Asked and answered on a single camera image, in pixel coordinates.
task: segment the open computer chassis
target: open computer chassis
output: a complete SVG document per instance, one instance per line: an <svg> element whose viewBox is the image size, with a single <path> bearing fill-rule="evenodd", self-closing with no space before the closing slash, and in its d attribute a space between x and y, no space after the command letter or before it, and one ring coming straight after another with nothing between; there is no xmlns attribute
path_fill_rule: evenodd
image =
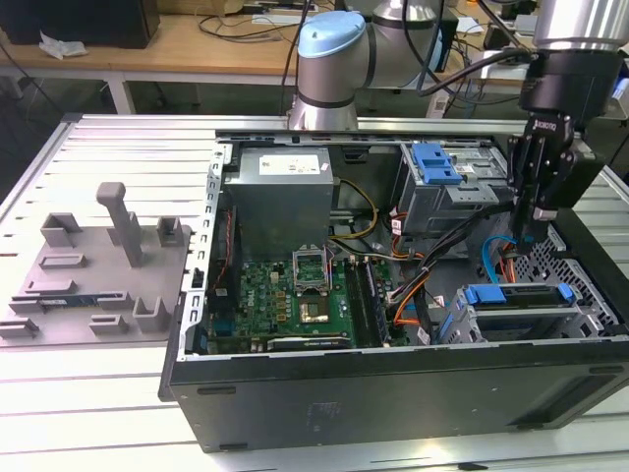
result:
<svg viewBox="0 0 629 472"><path fill-rule="evenodd" d="M339 145L347 150L343 172L371 175L378 184L388 175L378 167L384 160L370 162L370 156L357 149L409 147L416 141L464 148L484 142L504 165L506 138L499 127L493 133L457 129L437 135L430 130L341 135L261 128L216 131L220 145L211 157L202 230L190 252L198 263L184 275L160 390L162 399L179 402L203 451L555 429L629 382L624 324L629 317L629 281L572 210L560 213L548 239L529 258L521 258L516 269L521 280L574 287L598 310L605 325L599 336L207 354L207 339L201 339L198 326L208 311L217 202L224 173L239 165L243 146ZM392 171L392 180L397 172ZM469 273L467 283L486 283L481 271Z"/></svg>

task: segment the metal case panel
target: metal case panel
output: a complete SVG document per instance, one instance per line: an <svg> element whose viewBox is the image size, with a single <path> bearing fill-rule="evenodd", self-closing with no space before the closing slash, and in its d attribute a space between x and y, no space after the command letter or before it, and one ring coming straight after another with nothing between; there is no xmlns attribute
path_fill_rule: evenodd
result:
<svg viewBox="0 0 629 472"><path fill-rule="evenodd" d="M177 363L171 388L205 452L553 429L627 384L628 344Z"/></svg>

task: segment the blue cable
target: blue cable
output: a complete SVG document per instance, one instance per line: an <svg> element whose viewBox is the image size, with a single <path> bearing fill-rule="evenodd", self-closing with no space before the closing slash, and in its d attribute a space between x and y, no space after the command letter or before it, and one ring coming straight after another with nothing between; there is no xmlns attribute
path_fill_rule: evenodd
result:
<svg viewBox="0 0 629 472"><path fill-rule="evenodd" d="M489 246L491 246L491 242L496 239L500 239L502 241L507 241L511 244L517 244L517 241L513 238L503 235L491 236L487 238L487 240L483 243L483 248L481 249L481 258L483 259L483 266L485 266L485 270L491 283L498 283L498 276L495 274L495 270L493 269L493 264L491 263L491 257L489 256Z"/></svg>

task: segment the computer case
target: computer case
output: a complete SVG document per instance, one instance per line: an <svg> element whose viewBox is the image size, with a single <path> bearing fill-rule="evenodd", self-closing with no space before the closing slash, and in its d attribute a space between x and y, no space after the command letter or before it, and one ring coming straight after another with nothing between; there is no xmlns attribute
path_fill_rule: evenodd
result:
<svg viewBox="0 0 629 472"><path fill-rule="evenodd" d="M369 148L386 143L404 148L413 141L428 140L449 143L452 152L458 148L459 160L466 155L471 161L489 156L506 165L502 146L493 137L460 138L386 133L222 135L223 143L234 143L234 148L247 141L259 147L264 139L270 147L266 153L280 145L312 148L325 143L355 149L358 144ZM479 146L470 148L474 141ZM220 191L223 153L217 154L210 163L209 202ZM343 169L338 160L343 157L335 152L330 156L332 172ZM388 160L392 166L399 162ZM487 173L480 164L478 169ZM361 165L347 166L344 171L352 171L354 181L369 188L370 177ZM375 177L372 183L375 188L382 182ZM228 184L223 189L226 195L231 194ZM211 212L203 219L211 221ZM506 219L487 221L489 229L481 239L501 232L504 224ZM194 271L203 271L204 262L194 260ZM548 230L548 239L529 257L521 258L516 270L520 281L527 283L560 280L570 284L581 294L582 308L602 323L600 332L483 344L206 355L207 332L196 328L205 316L200 307L204 285L185 275L160 397L180 404L205 452L561 428L629 384L625 322L629 319L629 280L570 209L560 213ZM447 287L451 291L466 279L487 283L480 266L472 261L444 262L431 275L429 283L434 285L429 290L434 295L447 294Z"/></svg>
<svg viewBox="0 0 629 472"><path fill-rule="evenodd" d="M41 31L87 46L142 49L158 26L157 0L0 0L0 28L14 44L38 44Z"/></svg>

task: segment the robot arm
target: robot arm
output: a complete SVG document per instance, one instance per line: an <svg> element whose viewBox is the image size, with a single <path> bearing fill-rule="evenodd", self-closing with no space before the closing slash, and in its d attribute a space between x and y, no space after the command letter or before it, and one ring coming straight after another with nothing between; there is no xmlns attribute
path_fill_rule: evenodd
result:
<svg viewBox="0 0 629 472"><path fill-rule="evenodd" d="M510 227L521 252L545 239L558 210L573 207L604 166L579 134L604 113L628 41L629 0L543 0L519 102L530 118L509 143Z"/></svg>
<svg viewBox="0 0 629 472"><path fill-rule="evenodd" d="M409 40L402 22L406 1ZM289 127L356 129L356 89L411 82L420 64L409 43L427 57L435 21L429 3L385 0L367 27L359 15L347 12L323 14L306 23ZM519 102L530 118L524 135L513 137L509 146L509 184L515 195L510 227L520 252L545 239L558 210L575 205L604 166L580 137L605 111L623 64L618 49L627 42L629 0L543 0L534 37L537 51L531 54Z"/></svg>
<svg viewBox="0 0 629 472"><path fill-rule="evenodd" d="M408 3L409 36L426 57L436 14L427 0ZM367 25L350 12L324 13L304 24L290 129L355 130L357 89L402 88L413 81L421 66L405 37L402 15L402 0L385 0Z"/></svg>

